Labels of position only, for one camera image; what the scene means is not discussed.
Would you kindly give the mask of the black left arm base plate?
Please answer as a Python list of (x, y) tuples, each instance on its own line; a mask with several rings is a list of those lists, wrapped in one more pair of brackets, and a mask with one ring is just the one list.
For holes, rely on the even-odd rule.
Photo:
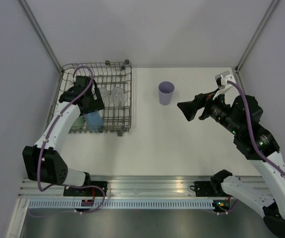
[(90, 196), (103, 196), (103, 192), (106, 194), (108, 190), (108, 182), (107, 181), (92, 181), (92, 188), (89, 190)]

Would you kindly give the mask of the blue plastic cup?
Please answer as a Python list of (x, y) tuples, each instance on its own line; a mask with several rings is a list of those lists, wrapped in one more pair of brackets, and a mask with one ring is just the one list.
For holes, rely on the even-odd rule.
[(85, 115), (87, 129), (90, 132), (98, 133), (103, 128), (104, 122), (99, 112), (92, 112)]

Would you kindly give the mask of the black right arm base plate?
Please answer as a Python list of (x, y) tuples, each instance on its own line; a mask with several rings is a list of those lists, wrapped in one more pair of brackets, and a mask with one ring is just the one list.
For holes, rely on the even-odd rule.
[(216, 197), (210, 181), (195, 181), (194, 190), (197, 197)]

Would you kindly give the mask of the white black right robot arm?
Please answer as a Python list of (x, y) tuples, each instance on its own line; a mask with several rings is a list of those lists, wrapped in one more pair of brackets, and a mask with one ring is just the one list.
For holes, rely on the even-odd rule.
[(187, 121), (202, 109), (200, 120), (214, 119), (233, 135), (236, 149), (257, 169), (271, 196), (245, 185), (227, 170), (211, 177), (210, 189), (216, 196), (227, 194), (240, 200), (263, 219), (277, 237), (285, 238), (285, 163), (274, 136), (260, 125), (263, 113), (253, 96), (237, 96), (232, 105), (217, 92), (198, 94), (194, 100), (177, 104)]

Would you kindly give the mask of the lavender plastic cup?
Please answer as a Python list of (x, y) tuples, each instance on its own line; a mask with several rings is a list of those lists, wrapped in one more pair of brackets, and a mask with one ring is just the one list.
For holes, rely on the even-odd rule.
[(163, 81), (158, 86), (159, 102), (163, 106), (170, 104), (173, 92), (175, 90), (174, 84), (169, 81)]

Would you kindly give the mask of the green plastic cup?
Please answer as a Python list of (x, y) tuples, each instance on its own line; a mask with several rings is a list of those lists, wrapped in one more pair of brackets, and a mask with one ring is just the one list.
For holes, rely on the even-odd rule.
[(82, 116), (78, 117), (71, 126), (71, 130), (80, 130), (84, 127), (85, 121)]

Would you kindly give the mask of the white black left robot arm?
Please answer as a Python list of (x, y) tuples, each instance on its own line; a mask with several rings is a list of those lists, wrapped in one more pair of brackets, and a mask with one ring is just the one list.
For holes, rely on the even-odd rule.
[(60, 96), (46, 130), (33, 146), (25, 146), (22, 156), (28, 178), (37, 182), (41, 192), (62, 185), (74, 188), (80, 196), (88, 196), (92, 191), (90, 174), (69, 168), (61, 150), (73, 124), (82, 116), (91, 132), (101, 132), (104, 122), (99, 111), (105, 107), (93, 75), (75, 75), (74, 79), (74, 85)]

